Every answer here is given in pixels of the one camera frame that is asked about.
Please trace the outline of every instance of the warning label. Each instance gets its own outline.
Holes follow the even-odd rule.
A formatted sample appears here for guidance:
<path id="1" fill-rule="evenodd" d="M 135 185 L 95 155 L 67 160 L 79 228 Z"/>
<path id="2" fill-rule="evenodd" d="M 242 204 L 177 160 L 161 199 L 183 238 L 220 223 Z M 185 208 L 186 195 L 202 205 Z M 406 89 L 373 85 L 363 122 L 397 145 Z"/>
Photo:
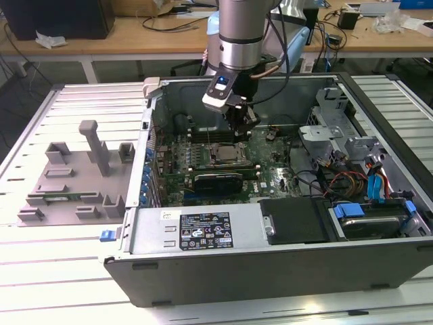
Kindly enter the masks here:
<path id="1" fill-rule="evenodd" d="M 228 212 L 181 215 L 179 233 L 183 251 L 233 247 Z"/>

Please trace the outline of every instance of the black plastic cover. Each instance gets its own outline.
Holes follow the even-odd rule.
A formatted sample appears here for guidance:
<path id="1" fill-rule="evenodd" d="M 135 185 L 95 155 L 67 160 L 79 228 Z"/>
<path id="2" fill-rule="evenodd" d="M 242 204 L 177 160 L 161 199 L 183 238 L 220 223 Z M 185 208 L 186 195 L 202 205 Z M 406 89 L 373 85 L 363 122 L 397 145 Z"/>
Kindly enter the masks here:
<path id="1" fill-rule="evenodd" d="M 321 209 L 323 201 L 314 198 L 261 200 L 262 214 L 271 218 L 275 230 L 273 236 L 268 236 L 269 244 L 336 241 L 330 217 L 326 209 Z"/>

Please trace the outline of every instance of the white paper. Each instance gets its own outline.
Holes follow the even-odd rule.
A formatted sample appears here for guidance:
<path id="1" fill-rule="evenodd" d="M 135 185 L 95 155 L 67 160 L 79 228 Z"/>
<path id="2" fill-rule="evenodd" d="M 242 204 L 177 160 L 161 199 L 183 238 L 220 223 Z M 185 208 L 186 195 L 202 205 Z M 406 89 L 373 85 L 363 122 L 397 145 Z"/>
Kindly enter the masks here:
<path id="1" fill-rule="evenodd" d="M 64 37 L 51 37 L 42 35 L 38 31 L 36 31 L 36 35 L 38 36 L 37 39 L 35 39 L 36 43 L 39 45 L 42 45 L 43 47 L 46 47 L 47 49 L 51 49 L 56 46 L 63 46 L 67 45 L 67 42 Z"/>
<path id="2" fill-rule="evenodd" d="M 418 18 L 407 18 L 405 22 L 403 22 L 402 27 L 411 30 L 418 30 L 418 27 L 420 27 L 426 21 L 427 20 L 422 20 Z"/>

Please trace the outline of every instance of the sticker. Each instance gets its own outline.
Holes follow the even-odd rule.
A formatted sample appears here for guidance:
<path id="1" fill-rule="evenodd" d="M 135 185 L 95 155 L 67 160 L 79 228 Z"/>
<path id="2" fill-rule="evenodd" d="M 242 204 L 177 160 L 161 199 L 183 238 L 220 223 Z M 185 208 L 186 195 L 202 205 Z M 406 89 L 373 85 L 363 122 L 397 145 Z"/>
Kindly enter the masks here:
<path id="1" fill-rule="evenodd" d="M 162 210 L 161 220 L 179 220 L 181 213 L 181 210 Z"/>
<path id="2" fill-rule="evenodd" d="M 230 214 L 200 213 L 196 215 L 181 215 L 179 247 L 183 251 L 200 249 L 232 248 L 233 234 L 231 232 Z"/>

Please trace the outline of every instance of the floor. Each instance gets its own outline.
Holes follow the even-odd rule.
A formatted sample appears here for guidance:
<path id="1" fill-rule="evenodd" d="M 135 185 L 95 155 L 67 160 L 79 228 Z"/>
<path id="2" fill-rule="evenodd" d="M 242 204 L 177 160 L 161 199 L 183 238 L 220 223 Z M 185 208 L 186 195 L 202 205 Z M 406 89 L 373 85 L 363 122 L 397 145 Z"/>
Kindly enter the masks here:
<path id="1" fill-rule="evenodd" d="M 387 73 L 383 66 L 382 74 Z M 180 61 L 143 62 L 146 77 L 170 75 L 170 68 Z M 368 75 L 375 66 L 376 60 L 345 60 L 337 63 L 334 71 L 346 71 L 351 75 Z M 9 152 L 32 115 L 50 90 L 50 85 L 35 73 L 34 68 L 26 65 L 28 76 L 23 79 L 9 76 L 10 80 L 0 88 L 0 162 Z M 97 73 L 102 83 L 121 83 L 140 81 L 135 62 L 97 62 Z M 178 75 L 188 76 L 197 73 L 197 66 L 182 68 Z M 85 74 L 79 63 L 42 63 L 39 70 L 54 84 L 86 83 Z M 323 71 L 319 64 L 318 71 Z M 432 105 L 433 74 L 428 68 L 412 59 L 402 59 L 394 66 L 397 74 L 423 101 Z"/>

